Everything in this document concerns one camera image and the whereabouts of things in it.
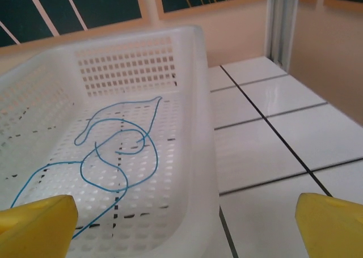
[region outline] ventilation hole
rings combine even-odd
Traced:
[[[133,218],[135,216],[135,214],[129,214],[129,215],[125,215],[124,218]]]
[[[163,239],[165,237],[165,234],[155,234],[154,238],[155,239]]]
[[[138,239],[145,239],[145,238],[147,238],[147,234],[137,234],[136,235],[136,238],[138,238]]]
[[[136,245],[134,249],[136,251],[143,251],[146,249],[146,245]]]
[[[148,228],[150,226],[150,224],[149,223],[140,223],[138,226],[140,228]]]
[[[83,245],[82,248],[81,248],[81,250],[85,251],[85,252],[90,251],[91,249],[92,249],[92,247],[88,246],[88,245]]]
[[[100,224],[90,224],[89,228],[91,229],[91,228],[95,228],[95,227],[99,227],[99,226],[100,226]]]

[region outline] tile grout line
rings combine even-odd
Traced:
[[[244,83],[238,84],[238,86],[246,86],[246,85],[249,85],[249,84],[254,84],[254,83],[259,83],[259,82],[264,82],[264,81],[270,81],[270,80],[276,79],[276,78],[287,77],[288,75],[289,74],[275,75],[274,77],[268,77],[268,78],[258,79],[256,81],[244,82]],[[231,88],[234,88],[234,87],[236,87],[236,85],[227,86],[227,87],[224,87],[224,88],[214,89],[214,90],[211,90],[210,92],[223,91],[223,90],[231,89]]]
[[[328,105],[328,104],[329,104],[328,102],[322,102],[322,103],[318,103],[318,104],[314,104],[314,105],[309,105],[309,106],[306,106],[306,107],[291,109],[291,110],[285,111],[285,112],[275,113],[274,115],[266,115],[265,117],[266,118],[273,118],[273,117],[280,116],[280,115],[288,115],[290,113],[305,111],[307,109],[313,109],[313,108],[325,106],[325,105]]]
[[[351,160],[345,160],[343,162],[333,163],[333,164],[329,164],[329,165],[323,166],[323,167],[318,167],[318,168],[312,169],[312,172],[326,171],[326,170],[329,170],[329,169],[332,169],[332,168],[336,168],[336,167],[344,166],[346,164],[356,163],[356,162],[360,162],[360,161],[363,161],[363,157],[359,157],[359,158],[355,158],[355,159],[351,159]],[[223,191],[223,192],[220,192],[220,197],[227,196],[228,194],[238,193],[238,192],[242,192],[242,191],[245,191],[245,190],[257,188],[257,187],[260,187],[260,186],[265,186],[265,185],[272,184],[272,183],[277,183],[279,181],[292,179],[294,177],[300,177],[300,176],[303,176],[303,175],[307,175],[307,172],[306,171],[305,172],[300,172],[300,173],[292,174],[292,175],[289,175],[289,176],[279,177],[277,179],[266,180],[266,181],[263,181],[261,183],[251,184],[251,185],[248,185],[248,186],[243,186],[243,187],[231,189],[231,190],[228,190],[228,191]]]
[[[224,230],[225,235],[227,237],[228,245],[229,245],[229,247],[231,249],[231,252],[232,252],[232,257],[233,258],[239,258],[237,250],[236,250],[234,242],[233,242],[233,239],[232,239],[232,236],[231,236],[231,234],[229,232],[228,225],[227,225],[227,222],[226,222],[226,218],[225,218],[225,216],[223,214],[221,206],[220,206],[220,219],[221,219],[221,222],[222,222],[223,230]]]
[[[305,162],[297,155],[297,153],[292,149],[292,147],[286,142],[286,140],[282,137],[282,135],[275,129],[275,127],[268,121],[268,119],[263,115],[260,109],[253,103],[253,101],[248,97],[248,95],[242,90],[240,86],[236,83],[236,81],[230,76],[230,74],[223,68],[221,65],[222,70],[228,75],[231,81],[237,86],[237,88],[241,91],[244,97],[251,103],[251,105],[255,108],[255,110],[260,114],[260,116],[265,120],[267,125],[273,130],[273,132],[278,136],[278,138],[283,142],[286,148],[293,154],[293,156],[298,160],[301,166],[307,171],[307,173],[312,177],[312,179],[319,185],[319,187],[323,190],[323,192],[327,195],[332,197],[328,189],[320,182],[320,180],[315,176],[315,174],[308,168]]]
[[[234,124],[230,124],[230,125],[218,126],[218,127],[214,128],[214,130],[227,129],[227,128],[230,128],[232,126],[239,126],[239,125],[243,125],[243,124],[247,124],[247,123],[254,122],[254,121],[259,121],[259,120],[262,120],[262,117],[258,117],[258,118],[254,118],[254,119],[249,119],[249,120],[245,120],[245,121],[238,122],[238,123],[234,123]]]
[[[346,164],[357,163],[357,162],[360,162],[362,160],[363,160],[363,157],[358,157],[358,158],[355,158],[355,159],[345,160],[343,162],[333,163],[333,164],[329,164],[327,166],[323,166],[323,167],[318,167],[318,168],[312,169],[312,172],[325,171],[325,170],[332,169],[332,168],[335,168],[335,167],[344,166]]]
[[[306,106],[306,107],[291,109],[291,110],[285,111],[285,112],[275,113],[273,115],[267,115],[265,117],[266,118],[272,118],[272,117],[281,116],[281,115],[288,115],[290,113],[305,111],[307,109],[313,109],[313,108],[321,107],[321,106],[324,106],[324,105],[327,105],[327,104],[329,104],[329,103],[328,102],[322,102],[322,103],[318,103],[318,104],[314,104],[314,105],[310,105],[310,106]],[[254,122],[254,121],[259,121],[259,120],[263,120],[263,118],[259,117],[259,118],[244,120],[244,121],[241,121],[241,122],[237,122],[237,123],[233,123],[233,124],[229,124],[229,125],[225,125],[225,126],[218,126],[218,127],[214,128],[214,130],[226,129],[226,128],[230,128],[232,126],[239,126],[239,125],[243,125],[243,124],[246,124],[246,123],[249,123],[249,122]]]
[[[267,181],[264,181],[262,183],[251,184],[251,185],[248,185],[248,186],[244,186],[244,187],[240,187],[240,188],[235,188],[235,189],[232,189],[232,190],[224,191],[224,192],[221,192],[220,193],[220,197],[226,196],[228,194],[238,193],[238,192],[245,191],[245,190],[249,190],[249,189],[252,189],[252,188],[264,186],[264,185],[267,185],[267,184],[272,184],[272,183],[277,183],[279,181],[292,179],[294,177],[300,177],[300,176],[303,176],[303,175],[307,175],[307,172],[306,171],[305,172],[300,172],[300,173],[296,173],[296,174],[293,174],[293,175],[280,177],[278,179],[267,180]]]

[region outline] metal frame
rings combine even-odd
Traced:
[[[298,0],[268,0],[266,56],[289,70]]]

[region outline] basket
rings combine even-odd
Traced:
[[[72,195],[83,230],[67,257],[203,254],[219,205],[200,28],[47,50],[0,77],[0,105],[1,210]]]

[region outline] floor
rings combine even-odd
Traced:
[[[307,258],[298,197],[363,204],[363,128],[265,57],[209,79],[221,223],[203,258]]]

